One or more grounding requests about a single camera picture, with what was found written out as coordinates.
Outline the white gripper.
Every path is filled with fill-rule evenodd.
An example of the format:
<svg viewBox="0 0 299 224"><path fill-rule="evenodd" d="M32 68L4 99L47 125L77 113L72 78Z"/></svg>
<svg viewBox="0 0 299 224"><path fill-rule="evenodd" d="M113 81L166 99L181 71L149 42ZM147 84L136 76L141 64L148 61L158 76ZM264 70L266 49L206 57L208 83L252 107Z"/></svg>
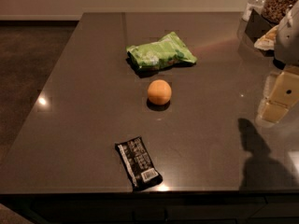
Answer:
<svg viewBox="0 0 299 224"><path fill-rule="evenodd" d="M274 53L282 63L299 65L299 1L278 25ZM299 75L288 71L272 73L265 81L261 119L278 123L298 102Z"/></svg>

